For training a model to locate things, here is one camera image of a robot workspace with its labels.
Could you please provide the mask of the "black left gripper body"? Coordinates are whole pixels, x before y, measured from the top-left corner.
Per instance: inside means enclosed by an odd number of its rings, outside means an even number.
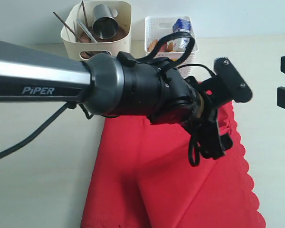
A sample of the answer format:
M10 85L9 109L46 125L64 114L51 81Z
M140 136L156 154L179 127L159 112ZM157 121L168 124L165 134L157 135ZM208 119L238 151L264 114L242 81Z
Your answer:
M210 95L202 89L202 83L195 77L185 78L188 85L196 90L200 98L200 111L192 114L181 126L190 134L188 159L199 161L205 159L219 159L231 149L233 141L229 133L221 135L218 125L218 109L214 107Z

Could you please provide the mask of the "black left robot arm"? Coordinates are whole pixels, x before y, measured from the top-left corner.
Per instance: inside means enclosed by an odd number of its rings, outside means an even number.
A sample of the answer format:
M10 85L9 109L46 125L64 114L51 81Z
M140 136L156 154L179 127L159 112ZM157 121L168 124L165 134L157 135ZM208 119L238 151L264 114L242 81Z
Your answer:
M188 159L218 159L233 145L220 134L219 104L195 79L184 79L168 58L137 60L120 52L76 61L0 41L0 102L63 102L50 118L0 159L34 140L66 109L87 119L143 115L152 124L180 124L189 134Z

